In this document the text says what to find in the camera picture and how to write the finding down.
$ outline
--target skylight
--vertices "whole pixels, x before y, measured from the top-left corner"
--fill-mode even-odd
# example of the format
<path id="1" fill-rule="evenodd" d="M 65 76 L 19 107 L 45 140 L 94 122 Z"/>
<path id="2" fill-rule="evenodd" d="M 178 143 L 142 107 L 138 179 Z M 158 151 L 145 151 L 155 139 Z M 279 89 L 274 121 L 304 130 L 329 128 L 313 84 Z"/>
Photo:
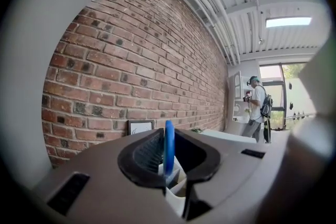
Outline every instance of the skylight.
<path id="1" fill-rule="evenodd" d="M 283 17 L 266 19 L 266 28 L 277 26 L 309 25 L 311 17 Z"/>

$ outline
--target framed picture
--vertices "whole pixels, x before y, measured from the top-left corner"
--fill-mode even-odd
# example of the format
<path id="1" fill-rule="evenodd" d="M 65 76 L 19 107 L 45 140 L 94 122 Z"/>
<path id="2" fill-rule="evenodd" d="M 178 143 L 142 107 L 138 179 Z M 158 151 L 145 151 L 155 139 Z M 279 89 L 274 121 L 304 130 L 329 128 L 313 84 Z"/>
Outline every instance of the framed picture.
<path id="1" fill-rule="evenodd" d="M 128 121 L 127 135 L 137 134 L 154 129 L 153 120 Z"/>

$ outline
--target white t-shirt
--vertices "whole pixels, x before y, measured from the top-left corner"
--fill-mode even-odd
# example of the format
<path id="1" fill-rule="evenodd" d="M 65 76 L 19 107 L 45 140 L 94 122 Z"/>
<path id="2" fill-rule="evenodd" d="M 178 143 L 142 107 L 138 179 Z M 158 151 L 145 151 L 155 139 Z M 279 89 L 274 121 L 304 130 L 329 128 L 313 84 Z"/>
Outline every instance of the white t-shirt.
<path id="1" fill-rule="evenodd" d="M 250 119 L 257 122 L 264 122 L 264 117 L 261 116 L 260 109 L 263 106 L 264 100 L 266 98 L 265 91 L 262 87 L 257 86 L 254 88 L 252 92 L 252 100 L 258 100 L 260 102 L 260 106 L 249 103 L 249 107 L 251 109 Z"/>

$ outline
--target man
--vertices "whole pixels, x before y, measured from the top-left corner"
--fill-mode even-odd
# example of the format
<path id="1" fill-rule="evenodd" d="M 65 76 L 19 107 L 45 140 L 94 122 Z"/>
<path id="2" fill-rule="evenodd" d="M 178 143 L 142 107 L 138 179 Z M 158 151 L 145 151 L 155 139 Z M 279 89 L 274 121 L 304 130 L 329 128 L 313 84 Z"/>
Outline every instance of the man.
<path id="1" fill-rule="evenodd" d="M 252 97 L 246 100 L 249 103 L 248 107 L 250 109 L 250 120 L 246 125 L 242 136 L 253 137 L 258 142 L 261 124 L 264 122 L 264 117 L 261 115 L 260 109 L 263 106 L 266 93 L 264 88 L 261 86 L 258 77 L 252 76 L 249 84 L 253 88 Z"/>

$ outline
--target backpack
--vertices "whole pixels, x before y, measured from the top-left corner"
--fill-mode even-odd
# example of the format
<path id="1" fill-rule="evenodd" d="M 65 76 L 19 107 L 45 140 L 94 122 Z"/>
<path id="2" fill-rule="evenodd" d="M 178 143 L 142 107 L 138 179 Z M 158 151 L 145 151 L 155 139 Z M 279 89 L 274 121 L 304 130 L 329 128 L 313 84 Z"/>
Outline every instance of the backpack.
<path id="1" fill-rule="evenodd" d="M 266 90 L 263 86 L 258 85 L 260 87 L 262 87 L 265 91 L 265 99 L 264 102 L 262 104 L 262 107 L 260 109 L 260 114 L 261 116 L 266 117 L 267 119 L 271 118 L 271 111 L 272 111 L 272 107 L 273 107 L 273 99 L 272 96 L 266 93 Z"/>

